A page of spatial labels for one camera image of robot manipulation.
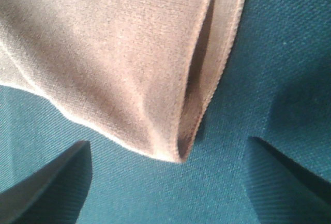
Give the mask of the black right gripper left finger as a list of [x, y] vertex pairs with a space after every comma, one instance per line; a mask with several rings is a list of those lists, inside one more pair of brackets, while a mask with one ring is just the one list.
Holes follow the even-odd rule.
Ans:
[[92, 177], [90, 143], [78, 141], [1, 193], [1, 223], [76, 223]]

